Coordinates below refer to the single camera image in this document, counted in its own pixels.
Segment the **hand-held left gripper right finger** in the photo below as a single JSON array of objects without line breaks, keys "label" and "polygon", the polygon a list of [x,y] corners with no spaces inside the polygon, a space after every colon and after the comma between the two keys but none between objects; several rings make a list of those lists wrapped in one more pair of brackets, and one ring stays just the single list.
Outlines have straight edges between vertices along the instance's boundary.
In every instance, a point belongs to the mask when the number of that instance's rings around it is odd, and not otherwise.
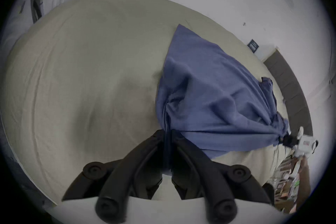
[{"label": "hand-held left gripper right finger", "polygon": [[211,224],[228,224],[238,214],[235,199],[272,206],[265,188],[249,168],[212,161],[178,131],[171,132],[172,181],[185,190],[183,199],[203,197]]}]

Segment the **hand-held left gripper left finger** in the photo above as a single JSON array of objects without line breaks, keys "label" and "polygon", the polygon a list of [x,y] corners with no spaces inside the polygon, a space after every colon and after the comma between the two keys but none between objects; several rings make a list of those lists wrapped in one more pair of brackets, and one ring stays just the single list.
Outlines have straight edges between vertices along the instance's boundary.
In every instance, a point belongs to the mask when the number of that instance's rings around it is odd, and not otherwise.
[{"label": "hand-held left gripper left finger", "polygon": [[97,216],[105,223],[123,223],[128,198],[151,200],[162,183],[164,135],[157,130],[123,159],[86,164],[62,202],[98,197]]}]

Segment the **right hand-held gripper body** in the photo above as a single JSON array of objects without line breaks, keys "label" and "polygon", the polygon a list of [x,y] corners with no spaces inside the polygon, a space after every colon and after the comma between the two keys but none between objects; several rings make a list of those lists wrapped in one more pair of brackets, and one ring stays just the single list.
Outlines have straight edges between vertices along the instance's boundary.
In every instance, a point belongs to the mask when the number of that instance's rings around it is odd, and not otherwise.
[{"label": "right hand-held gripper body", "polygon": [[304,134],[304,127],[300,126],[296,137],[291,134],[286,134],[282,138],[282,144],[285,147],[290,147],[294,150],[294,157],[297,162],[291,173],[284,173],[283,177],[296,177],[300,169],[303,157],[309,158],[318,146],[318,140],[313,136]]}]

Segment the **person's right hand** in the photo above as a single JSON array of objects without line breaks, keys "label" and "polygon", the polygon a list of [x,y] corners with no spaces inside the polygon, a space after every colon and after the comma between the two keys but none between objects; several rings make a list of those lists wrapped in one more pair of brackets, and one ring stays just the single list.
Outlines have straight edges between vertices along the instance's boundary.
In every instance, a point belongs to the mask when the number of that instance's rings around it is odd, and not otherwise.
[{"label": "person's right hand", "polygon": [[311,193],[310,186],[310,176],[309,176],[309,165],[306,156],[301,158],[300,168],[299,168],[299,193],[309,196]]}]

